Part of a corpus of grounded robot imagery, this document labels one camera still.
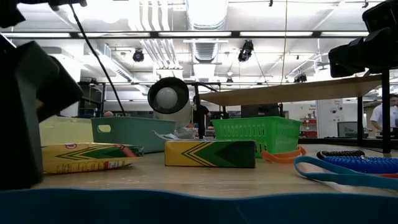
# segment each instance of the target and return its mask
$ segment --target white shirt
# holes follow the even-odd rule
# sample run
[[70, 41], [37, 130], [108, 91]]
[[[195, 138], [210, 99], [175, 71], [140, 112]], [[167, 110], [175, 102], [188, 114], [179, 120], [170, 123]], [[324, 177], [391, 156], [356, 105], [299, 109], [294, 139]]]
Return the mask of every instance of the white shirt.
[[[396, 106], [390, 107], [390, 127], [396, 128], [396, 119], [398, 119], [398, 108]], [[383, 125], [383, 113], [382, 113], [382, 105], [379, 105], [374, 108], [373, 114], [371, 116], [371, 121], [375, 121]]]

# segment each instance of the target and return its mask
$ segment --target blue lanyard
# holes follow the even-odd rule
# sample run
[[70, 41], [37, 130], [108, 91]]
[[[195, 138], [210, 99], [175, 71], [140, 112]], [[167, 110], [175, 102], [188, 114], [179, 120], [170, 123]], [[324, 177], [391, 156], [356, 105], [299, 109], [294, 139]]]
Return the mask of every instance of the blue lanyard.
[[[321, 167], [322, 169], [334, 172], [334, 174], [322, 173], [322, 172], [317, 172], [317, 173], [302, 172], [297, 167], [297, 164], [301, 162]], [[398, 190], [398, 179], [363, 174], [309, 156], [300, 156], [296, 158], [294, 160], [294, 167], [296, 168], [297, 172], [299, 172], [299, 174], [313, 180], [330, 181], [343, 185], [376, 187], [381, 189]]]

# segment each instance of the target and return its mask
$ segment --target blue coiled cord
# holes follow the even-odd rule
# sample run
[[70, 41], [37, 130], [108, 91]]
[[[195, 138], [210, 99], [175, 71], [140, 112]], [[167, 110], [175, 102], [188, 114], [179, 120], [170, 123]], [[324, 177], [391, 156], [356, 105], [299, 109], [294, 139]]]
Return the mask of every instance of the blue coiled cord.
[[367, 174], [398, 173], [398, 159], [395, 158], [327, 156], [323, 160], [334, 165]]

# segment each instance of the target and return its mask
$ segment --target wooden shelf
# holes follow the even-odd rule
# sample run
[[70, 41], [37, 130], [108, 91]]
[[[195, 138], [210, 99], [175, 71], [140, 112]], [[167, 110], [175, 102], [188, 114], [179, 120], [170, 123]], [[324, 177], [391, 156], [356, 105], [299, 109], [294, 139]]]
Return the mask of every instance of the wooden shelf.
[[324, 82], [205, 93], [200, 95], [200, 99], [221, 106], [330, 100], [364, 96], [379, 85], [381, 85], [381, 75], [373, 75]]

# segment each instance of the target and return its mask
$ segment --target green plastic basket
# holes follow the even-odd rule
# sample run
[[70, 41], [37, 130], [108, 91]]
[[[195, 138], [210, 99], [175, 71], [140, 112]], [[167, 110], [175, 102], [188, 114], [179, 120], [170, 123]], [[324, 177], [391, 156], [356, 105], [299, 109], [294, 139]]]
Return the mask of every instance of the green plastic basket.
[[174, 133], [175, 122], [149, 118], [92, 118], [94, 142], [143, 146], [144, 152], [164, 151], [164, 140], [159, 134]]
[[296, 150], [300, 136], [300, 121], [281, 118], [241, 118], [212, 120], [216, 138], [220, 140], [245, 139], [257, 142], [256, 157], [260, 152], [270, 154]]

